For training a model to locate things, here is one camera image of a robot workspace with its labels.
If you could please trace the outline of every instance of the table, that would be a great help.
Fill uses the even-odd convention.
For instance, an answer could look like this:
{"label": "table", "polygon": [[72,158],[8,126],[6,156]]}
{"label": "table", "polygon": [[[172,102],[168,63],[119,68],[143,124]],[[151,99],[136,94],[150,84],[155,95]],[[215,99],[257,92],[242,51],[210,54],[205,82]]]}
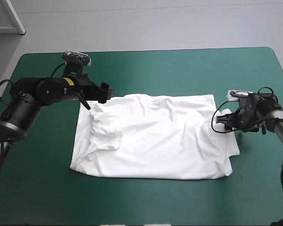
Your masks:
{"label": "table", "polygon": [[[91,52],[84,70],[115,96],[213,94],[216,105],[229,89],[274,89],[283,106],[283,71],[270,48]],[[23,55],[12,75],[47,77],[63,62],[60,53]],[[8,100],[5,91],[4,99]],[[237,103],[228,105],[232,110]],[[0,114],[4,105],[0,104]],[[233,173],[216,180],[97,178],[69,169],[79,102],[44,107],[10,152],[0,178],[3,224],[172,225],[270,224],[283,218],[276,134],[236,133],[241,154]]]}

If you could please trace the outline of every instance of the green table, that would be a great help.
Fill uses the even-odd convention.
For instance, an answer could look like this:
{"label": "green table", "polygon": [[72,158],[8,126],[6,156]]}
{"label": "green table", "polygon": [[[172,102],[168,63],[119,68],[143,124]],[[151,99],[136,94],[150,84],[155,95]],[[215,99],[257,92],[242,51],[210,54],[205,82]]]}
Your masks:
{"label": "green table", "polygon": [[[220,105],[229,89],[270,86],[283,105],[283,71],[270,48],[88,54],[92,65],[85,71],[95,82],[115,87],[115,96],[214,94]],[[60,56],[23,55],[12,80],[50,76],[63,62]],[[238,104],[229,106],[235,110]],[[241,154],[231,158],[229,177],[97,178],[69,169],[78,112],[76,101],[45,107],[27,138],[12,149],[0,179],[3,224],[253,225],[283,218],[283,147],[276,134],[236,133]]]}

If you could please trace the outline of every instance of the wrinkled fabric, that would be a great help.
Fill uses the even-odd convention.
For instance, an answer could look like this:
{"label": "wrinkled fabric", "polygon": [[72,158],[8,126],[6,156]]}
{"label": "wrinkled fabric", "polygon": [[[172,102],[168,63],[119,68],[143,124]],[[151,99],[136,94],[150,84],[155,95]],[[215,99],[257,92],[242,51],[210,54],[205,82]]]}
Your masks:
{"label": "wrinkled fabric", "polygon": [[[169,179],[232,173],[229,157],[239,155],[239,149],[234,133],[211,128],[213,95],[131,94],[88,103],[89,111],[80,106],[73,170],[98,177]],[[214,128],[224,131],[222,124],[214,122]]]}

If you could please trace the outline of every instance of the yellow label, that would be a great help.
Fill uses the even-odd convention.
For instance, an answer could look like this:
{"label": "yellow label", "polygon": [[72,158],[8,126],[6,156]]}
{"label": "yellow label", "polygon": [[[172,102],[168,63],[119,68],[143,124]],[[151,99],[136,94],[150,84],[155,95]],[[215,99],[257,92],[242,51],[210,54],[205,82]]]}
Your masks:
{"label": "yellow label", "polygon": [[65,79],[66,81],[68,81],[68,83],[71,85],[71,86],[74,86],[74,82],[70,79],[70,78],[63,78]]}

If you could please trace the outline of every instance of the white t-shirt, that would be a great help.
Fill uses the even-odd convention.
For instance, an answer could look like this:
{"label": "white t-shirt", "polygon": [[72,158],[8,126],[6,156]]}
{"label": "white t-shirt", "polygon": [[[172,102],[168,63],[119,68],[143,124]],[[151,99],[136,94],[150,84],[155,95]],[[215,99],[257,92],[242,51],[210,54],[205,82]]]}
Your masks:
{"label": "white t-shirt", "polygon": [[[88,103],[89,111],[80,106],[73,170],[98,177],[215,179],[229,176],[229,157],[239,155],[234,133],[211,128],[213,95],[131,94]],[[222,124],[214,128],[224,131]]]}

